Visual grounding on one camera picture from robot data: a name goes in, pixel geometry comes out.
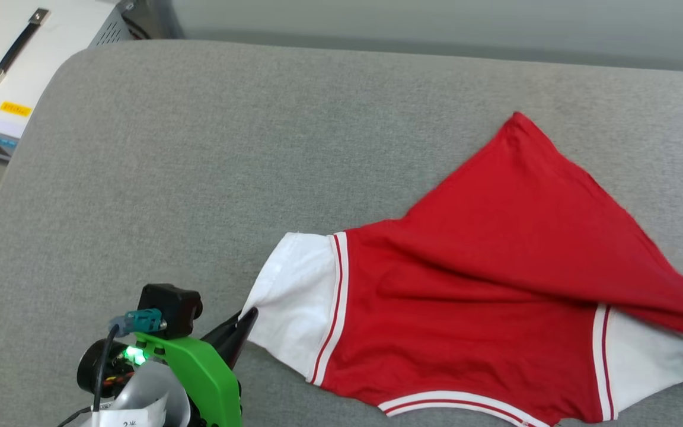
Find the red and white garment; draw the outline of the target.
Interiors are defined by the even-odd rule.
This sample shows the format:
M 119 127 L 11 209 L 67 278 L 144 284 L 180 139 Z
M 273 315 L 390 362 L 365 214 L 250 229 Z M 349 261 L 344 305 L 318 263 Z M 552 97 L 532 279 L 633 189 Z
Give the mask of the red and white garment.
M 387 416 L 599 423 L 683 382 L 683 276 L 522 113 L 401 218 L 285 234 L 253 308 L 250 342 Z

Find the white equipment box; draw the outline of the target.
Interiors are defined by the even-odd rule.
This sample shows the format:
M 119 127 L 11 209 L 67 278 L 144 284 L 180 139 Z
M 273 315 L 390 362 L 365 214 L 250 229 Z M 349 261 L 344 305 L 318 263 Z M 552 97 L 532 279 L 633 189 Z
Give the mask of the white equipment box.
M 46 87 L 74 54 L 131 39 L 135 0 L 0 0 L 0 160 L 8 161 Z

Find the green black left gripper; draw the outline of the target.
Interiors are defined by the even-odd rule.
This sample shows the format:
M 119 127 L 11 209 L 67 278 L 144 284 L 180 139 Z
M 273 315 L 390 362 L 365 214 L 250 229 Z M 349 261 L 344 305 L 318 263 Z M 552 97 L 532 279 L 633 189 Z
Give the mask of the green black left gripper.
M 257 319 L 257 307 L 239 311 L 201 340 L 146 333 L 137 333 L 133 346 L 98 340 L 76 372 L 78 386 L 92 395 L 90 418 L 162 401 L 163 427 L 243 427 L 241 386 L 232 369 Z

